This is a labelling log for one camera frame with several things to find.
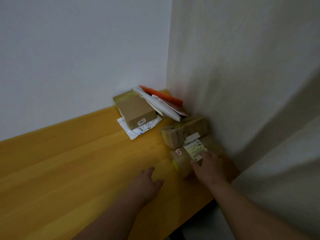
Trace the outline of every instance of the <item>wood grain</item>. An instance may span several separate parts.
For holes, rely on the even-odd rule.
[[[165,183],[129,239],[164,239],[212,200],[170,164],[160,128],[173,120],[130,140],[119,117],[109,107],[0,142],[0,239],[70,239],[150,166]],[[226,165],[235,178],[239,171]]]

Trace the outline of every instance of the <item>person's left hand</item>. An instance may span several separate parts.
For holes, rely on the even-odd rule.
[[[153,200],[164,183],[164,179],[152,181],[151,176],[154,169],[154,167],[150,167],[142,170],[127,190],[128,196],[141,203],[141,206],[145,206]]]

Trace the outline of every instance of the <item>gray curtain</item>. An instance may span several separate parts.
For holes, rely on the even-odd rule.
[[[234,186],[315,238],[319,10],[320,0],[173,0],[166,83],[209,119],[243,172]],[[214,209],[188,222],[185,237],[232,238],[223,221]]]

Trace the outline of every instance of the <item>person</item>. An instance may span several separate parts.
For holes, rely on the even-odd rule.
[[[201,155],[202,165],[191,161],[193,170],[212,193],[237,240],[310,239],[234,189],[214,153]],[[127,239],[139,211],[156,197],[164,183],[163,179],[152,181],[154,169],[141,171],[118,200],[73,239]]]

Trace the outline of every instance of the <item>forearm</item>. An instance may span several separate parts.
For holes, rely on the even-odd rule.
[[[308,239],[306,236],[239,194],[230,184],[209,189],[237,240]]]
[[[124,195],[73,239],[127,239],[142,206],[141,202]]]

